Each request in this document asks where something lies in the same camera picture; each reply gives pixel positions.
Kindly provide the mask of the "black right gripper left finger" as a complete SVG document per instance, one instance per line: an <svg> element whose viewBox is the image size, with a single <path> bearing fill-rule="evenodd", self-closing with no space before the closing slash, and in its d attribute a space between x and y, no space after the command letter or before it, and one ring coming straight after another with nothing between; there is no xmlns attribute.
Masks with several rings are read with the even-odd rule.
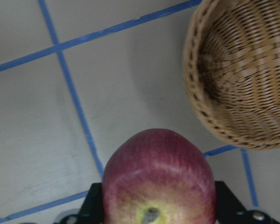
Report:
<svg viewBox="0 0 280 224"><path fill-rule="evenodd" d="M78 212L79 224L101 224L103 221L102 184L93 183Z"/></svg>

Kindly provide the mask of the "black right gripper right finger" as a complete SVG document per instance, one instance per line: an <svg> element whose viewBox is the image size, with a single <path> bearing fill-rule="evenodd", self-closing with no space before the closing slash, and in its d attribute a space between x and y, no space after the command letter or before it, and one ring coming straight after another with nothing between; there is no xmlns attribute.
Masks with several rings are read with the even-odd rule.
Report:
<svg viewBox="0 0 280 224"><path fill-rule="evenodd" d="M220 224L241 224L245 206L223 181L215 181L217 193L217 221Z"/></svg>

